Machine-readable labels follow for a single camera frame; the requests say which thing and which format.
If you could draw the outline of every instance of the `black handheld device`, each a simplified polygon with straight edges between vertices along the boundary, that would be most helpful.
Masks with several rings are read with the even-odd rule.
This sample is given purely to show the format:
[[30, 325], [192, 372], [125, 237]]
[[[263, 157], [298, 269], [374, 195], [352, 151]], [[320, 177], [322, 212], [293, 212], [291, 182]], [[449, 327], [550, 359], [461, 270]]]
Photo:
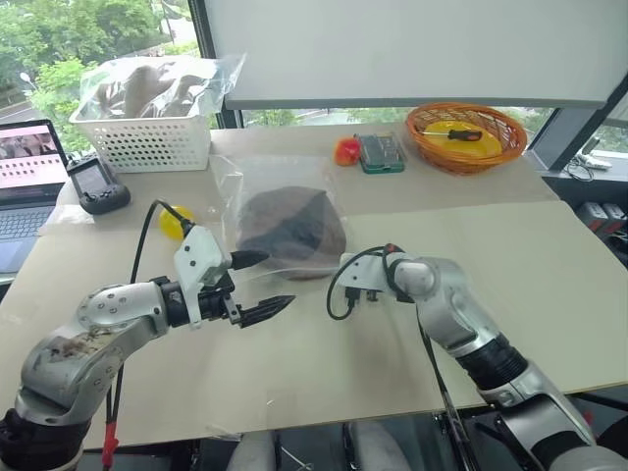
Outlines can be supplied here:
[[89, 214], [108, 213], [131, 201], [129, 189], [97, 155], [73, 161], [67, 170], [78, 193], [78, 203]]

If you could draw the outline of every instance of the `road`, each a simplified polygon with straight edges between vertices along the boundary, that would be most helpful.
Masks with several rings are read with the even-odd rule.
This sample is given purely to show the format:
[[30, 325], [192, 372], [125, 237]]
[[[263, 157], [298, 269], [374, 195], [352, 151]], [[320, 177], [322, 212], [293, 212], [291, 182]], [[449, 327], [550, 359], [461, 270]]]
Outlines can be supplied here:
[[0, 125], [8, 123], [20, 123], [22, 121], [41, 120], [44, 116], [30, 106], [30, 102], [25, 101], [17, 105], [12, 105], [0, 110]]

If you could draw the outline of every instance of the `white bracket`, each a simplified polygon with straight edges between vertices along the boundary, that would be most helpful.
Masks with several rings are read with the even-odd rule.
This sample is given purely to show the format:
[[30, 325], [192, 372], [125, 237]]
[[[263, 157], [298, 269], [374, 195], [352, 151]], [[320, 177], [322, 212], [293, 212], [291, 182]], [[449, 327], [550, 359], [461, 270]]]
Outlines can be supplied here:
[[175, 253], [175, 268], [192, 329], [200, 329], [198, 294], [203, 287], [218, 283], [231, 266], [231, 255], [211, 231], [202, 226], [189, 231]]
[[[344, 253], [340, 258], [340, 266], [343, 267], [354, 255], [354, 253]], [[397, 258], [406, 257], [407, 255], [405, 253], [393, 252], [389, 254], [387, 261], [390, 265]], [[388, 294], [394, 294], [394, 291], [389, 287], [386, 273], [384, 273], [382, 257], [379, 255], [365, 254], [355, 260], [355, 262], [346, 267], [339, 276], [338, 284], [342, 287], [374, 289]]]

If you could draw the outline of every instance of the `clear plastic bag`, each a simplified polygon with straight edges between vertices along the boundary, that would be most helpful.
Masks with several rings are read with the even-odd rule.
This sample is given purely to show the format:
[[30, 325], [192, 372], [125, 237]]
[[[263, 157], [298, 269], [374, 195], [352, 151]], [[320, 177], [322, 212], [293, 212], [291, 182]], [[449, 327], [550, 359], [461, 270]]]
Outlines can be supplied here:
[[332, 274], [346, 235], [328, 165], [329, 159], [309, 156], [212, 155], [210, 166], [226, 204], [227, 244], [268, 252], [264, 265], [284, 278]]
[[245, 56], [126, 57], [80, 80], [77, 121], [209, 116], [234, 89]]

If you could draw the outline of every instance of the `yellow plate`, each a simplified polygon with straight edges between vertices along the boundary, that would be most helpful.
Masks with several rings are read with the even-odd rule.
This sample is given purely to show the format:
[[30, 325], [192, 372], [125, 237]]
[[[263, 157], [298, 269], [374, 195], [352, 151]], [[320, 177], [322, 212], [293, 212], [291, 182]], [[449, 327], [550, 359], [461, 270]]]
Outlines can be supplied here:
[[449, 139], [446, 135], [424, 135], [430, 142], [451, 152], [462, 152], [474, 157], [495, 157], [501, 153], [501, 144], [490, 132], [479, 126], [463, 121], [438, 121], [425, 128], [425, 132], [481, 131], [482, 137], [476, 141]]

